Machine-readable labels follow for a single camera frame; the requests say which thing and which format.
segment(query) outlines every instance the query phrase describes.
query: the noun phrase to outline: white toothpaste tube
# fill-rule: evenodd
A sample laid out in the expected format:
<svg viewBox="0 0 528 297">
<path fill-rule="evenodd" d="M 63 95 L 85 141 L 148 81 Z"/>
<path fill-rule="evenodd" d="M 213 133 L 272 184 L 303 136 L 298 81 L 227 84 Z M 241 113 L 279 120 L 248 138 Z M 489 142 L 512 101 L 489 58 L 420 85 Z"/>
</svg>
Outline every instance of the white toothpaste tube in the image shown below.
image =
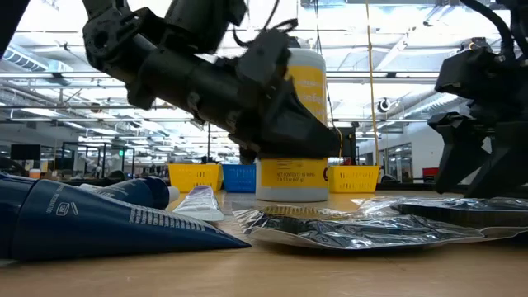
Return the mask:
<svg viewBox="0 0 528 297">
<path fill-rule="evenodd" d="M 224 220 L 215 192 L 210 186 L 196 186 L 173 212 L 208 222 Z"/>
</svg>

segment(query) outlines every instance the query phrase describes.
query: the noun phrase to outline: red object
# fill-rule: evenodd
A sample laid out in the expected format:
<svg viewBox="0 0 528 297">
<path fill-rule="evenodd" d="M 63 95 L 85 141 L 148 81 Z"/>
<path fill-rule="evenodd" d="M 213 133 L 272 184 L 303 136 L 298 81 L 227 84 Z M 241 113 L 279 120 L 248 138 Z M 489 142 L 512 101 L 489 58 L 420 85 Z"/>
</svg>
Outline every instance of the red object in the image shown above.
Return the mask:
<svg viewBox="0 0 528 297">
<path fill-rule="evenodd" d="M 423 168 L 422 175 L 424 177 L 434 177 L 438 173 L 438 167 Z"/>
</svg>

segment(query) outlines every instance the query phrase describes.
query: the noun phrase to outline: blue toothpaste tube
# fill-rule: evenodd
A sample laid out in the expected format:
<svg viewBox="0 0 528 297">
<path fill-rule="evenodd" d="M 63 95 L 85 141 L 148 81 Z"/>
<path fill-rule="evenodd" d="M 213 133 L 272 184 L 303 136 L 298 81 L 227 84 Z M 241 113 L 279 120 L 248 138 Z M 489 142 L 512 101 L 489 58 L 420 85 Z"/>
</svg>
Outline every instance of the blue toothpaste tube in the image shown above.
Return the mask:
<svg viewBox="0 0 528 297">
<path fill-rule="evenodd" d="M 56 181 L 0 174 L 0 258 L 21 261 L 248 248 L 207 223 Z"/>
<path fill-rule="evenodd" d="M 134 205 L 159 210 L 164 210 L 169 203 L 167 184 L 159 177 L 141 177 L 105 187 L 82 184 L 80 188 Z"/>
</svg>

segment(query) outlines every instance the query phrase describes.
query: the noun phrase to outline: blue basket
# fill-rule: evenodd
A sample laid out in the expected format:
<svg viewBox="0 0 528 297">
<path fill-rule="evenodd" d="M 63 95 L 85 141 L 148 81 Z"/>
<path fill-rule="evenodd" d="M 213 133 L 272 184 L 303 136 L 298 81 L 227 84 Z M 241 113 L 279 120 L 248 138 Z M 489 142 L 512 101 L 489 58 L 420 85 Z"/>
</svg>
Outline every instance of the blue basket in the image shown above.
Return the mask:
<svg viewBox="0 0 528 297">
<path fill-rule="evenodd" d="M 257 166 L 222 165 L 225 191 L 228 193 L 254 193 L 257 188 Z"/>
</svg>

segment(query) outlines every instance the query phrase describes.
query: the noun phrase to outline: white wall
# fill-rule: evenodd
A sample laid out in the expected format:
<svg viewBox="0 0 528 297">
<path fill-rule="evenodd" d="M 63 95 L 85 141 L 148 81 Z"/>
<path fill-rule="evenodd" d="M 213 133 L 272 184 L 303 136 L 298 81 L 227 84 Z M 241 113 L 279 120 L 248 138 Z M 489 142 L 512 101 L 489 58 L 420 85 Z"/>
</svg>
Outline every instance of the white wall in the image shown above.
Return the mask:
<svg viewBox="0 0 528 297">
<path fill-rule="evenodd" d="M 444 149 L 442 137 L 427 123 L 411 123 L 403 129 L 403 134 L 383 134 L 379 141 L 379 149 L 388 149 L 394 146 L 412 145 L 412 175 L 422 176 L 422 169 L 438 167 Z M 373 153 L 376 161 L 374 140 L 359 143 L 360 155 Z"/>
</svg>

